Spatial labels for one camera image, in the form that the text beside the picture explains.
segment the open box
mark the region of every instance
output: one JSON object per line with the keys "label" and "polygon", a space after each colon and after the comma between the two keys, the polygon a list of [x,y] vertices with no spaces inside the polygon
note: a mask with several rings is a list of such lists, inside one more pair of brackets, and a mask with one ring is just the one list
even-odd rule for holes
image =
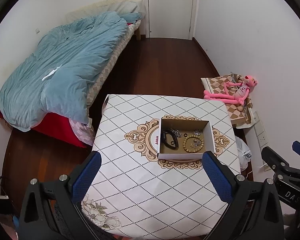
{"label": "open box", "polygon": [[[161,133],[165,129],[177,129],[181,133],[181,138],[177,137],[179,147],[178,149],[170,149],[164,145],[161,141]],[[187,136],[193,135],[195,130],[200,130],[201,134],[199,137],[203,140],[203,148],[196,153],[187,153],[183,148],[183,142],[185,140],[184,134]],[[170,144],[173,141],[170,134],[166,135],[166,141]],[[187,149],[198,149],[191,148],[195,138],[189,138],[186,142]],[[206,151],[216,152],[214,144],[214,137],[212,132],[212,126],[209,120],[180,120],[180,119],[160,119],[159,121],[159,137],[158,137],[158,159],[164,160],[199,160],[202,159],[203,153]]]}

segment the blue blanket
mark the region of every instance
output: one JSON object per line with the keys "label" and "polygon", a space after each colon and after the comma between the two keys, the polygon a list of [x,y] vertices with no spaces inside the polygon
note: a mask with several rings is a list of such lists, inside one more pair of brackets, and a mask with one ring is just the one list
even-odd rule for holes
{"label": "blue blanket", "polygon": [[48,112],[88,123],[88,88],[127,28],[116,12],[105,12],[49,31],[0,90],[5,120],[21,131],[39,124]]}

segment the red fabric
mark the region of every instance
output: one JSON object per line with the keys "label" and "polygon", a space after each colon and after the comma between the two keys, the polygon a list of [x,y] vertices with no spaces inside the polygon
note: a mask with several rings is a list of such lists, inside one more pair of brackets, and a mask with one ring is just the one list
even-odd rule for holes
{"label": "red fabric", "polygon": [[75,136],[69,119],[64,116],[47,113],[41,123],[32,129],[75,146],[86,148],[86,145]]}

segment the black bracelet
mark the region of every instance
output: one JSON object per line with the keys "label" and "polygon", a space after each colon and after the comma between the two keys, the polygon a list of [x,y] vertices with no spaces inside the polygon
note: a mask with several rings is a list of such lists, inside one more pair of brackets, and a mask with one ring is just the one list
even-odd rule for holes
{"label": "black bracelet", "polygon": [[[167,135],[166,134],[170,134],[172,136],[173,142],[174,142],[174,146],[170,145],[169,143],[167,143]],[[171,150],[176,150],[179,148],[179,143],[178,143],[178,138],[175,135],[175,133],[173,133],[171,130],[165,129],[162,131],[161,133],[161,141],[163,142],[163,144],[168,147]]]}

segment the ornate gold pattern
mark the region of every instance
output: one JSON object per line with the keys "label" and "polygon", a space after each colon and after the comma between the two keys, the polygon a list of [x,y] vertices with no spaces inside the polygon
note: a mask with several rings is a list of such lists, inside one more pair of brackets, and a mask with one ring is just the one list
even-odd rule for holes
{"label": "ornate gold pattern", "polygon": [[[184,116],[173,116],[165,115],[165,119],[181,119],[181,120],[198,120],[196,117],[184,117]],[[145,124],[139,124],[136,130],[126,133],[124,137],[132,144],[136,152],[141,153],[141,156],[145,156],[147,160],[151,162],[158,162],[161,168],[165,169],[200,169],[201,160],[158,160],[157,151],[151,144],[151,136],[155,130],[159,128],[159,119],[152,119],[150,122]],[[230,140],[220,134],[220,131],[213,128],[213,136],[216,145],[216,154],[222,154],[223,148],[227,147]]]}

